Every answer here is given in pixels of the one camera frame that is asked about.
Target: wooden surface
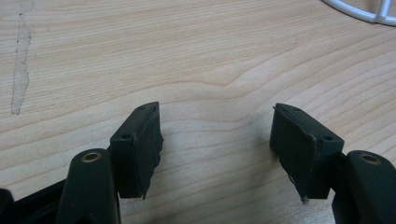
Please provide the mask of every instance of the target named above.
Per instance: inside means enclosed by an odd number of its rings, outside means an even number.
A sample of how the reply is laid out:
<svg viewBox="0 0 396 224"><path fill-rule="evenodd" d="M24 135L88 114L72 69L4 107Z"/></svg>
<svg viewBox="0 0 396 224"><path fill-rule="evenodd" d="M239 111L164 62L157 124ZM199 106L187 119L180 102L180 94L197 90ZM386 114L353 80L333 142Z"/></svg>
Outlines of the wooden surface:
<svg viewBox="0 0 396 224"><path fill-rule="evenodd" d="M123 223L333 223L333 194L302 205L271 153L276 102L396 164L396 29L319 0L2 0L0 75L0 187L17 200L152 101L162 161Z"/></svg>

